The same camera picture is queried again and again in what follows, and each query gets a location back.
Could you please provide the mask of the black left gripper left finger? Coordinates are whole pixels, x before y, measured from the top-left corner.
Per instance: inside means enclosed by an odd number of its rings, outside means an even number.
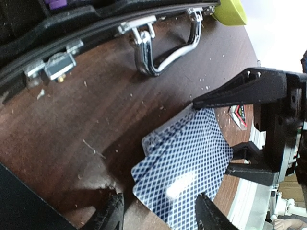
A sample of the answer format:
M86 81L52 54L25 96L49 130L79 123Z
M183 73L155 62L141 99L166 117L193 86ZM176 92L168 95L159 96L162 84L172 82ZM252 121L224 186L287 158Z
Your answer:
M109 199L106 204L95 211L85 224L86 230L122 230L124 223L124 194L118 193L112 186L108 187Z

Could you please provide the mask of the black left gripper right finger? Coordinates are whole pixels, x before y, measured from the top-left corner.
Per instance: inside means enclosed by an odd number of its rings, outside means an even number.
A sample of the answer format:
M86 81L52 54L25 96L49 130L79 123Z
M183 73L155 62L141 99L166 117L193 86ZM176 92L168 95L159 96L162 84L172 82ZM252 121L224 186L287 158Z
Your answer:
M197 196L195 216L198 230L238 230L205 193Z

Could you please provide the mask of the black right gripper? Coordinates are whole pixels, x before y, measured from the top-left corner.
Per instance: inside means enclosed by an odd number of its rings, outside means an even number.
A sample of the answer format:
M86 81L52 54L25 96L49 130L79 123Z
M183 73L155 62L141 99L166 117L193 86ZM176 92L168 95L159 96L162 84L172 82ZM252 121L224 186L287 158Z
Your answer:
M271 186L295 174L307 183L307 56L302 73L268 68L247 68L219 88L193 99L193 108L239 104L254 107L256 128L266 131L263 151L253 142L232 147L233 160L225 174Z

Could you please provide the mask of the blue checkered playing card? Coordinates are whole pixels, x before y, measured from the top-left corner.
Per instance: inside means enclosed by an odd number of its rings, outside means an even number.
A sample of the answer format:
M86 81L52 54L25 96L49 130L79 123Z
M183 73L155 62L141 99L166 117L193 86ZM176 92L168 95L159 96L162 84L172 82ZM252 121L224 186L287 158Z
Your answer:
M133 194L171 229L195 230L197 196L215 198L233 157L214 109L190 109L148 152L131 170Z

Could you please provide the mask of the black poker chip case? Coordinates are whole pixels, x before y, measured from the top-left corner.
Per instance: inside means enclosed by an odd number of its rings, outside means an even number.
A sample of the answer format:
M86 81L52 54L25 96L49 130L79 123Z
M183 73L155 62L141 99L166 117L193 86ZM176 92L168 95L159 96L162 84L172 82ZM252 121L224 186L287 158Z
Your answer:
M218 0L3 0L0 3L0 102L24 88L61 81L76 56L121 35L131 35L137 69L159 76L194 50L205 15ZM154 24L186 15L188 41L153 56Z

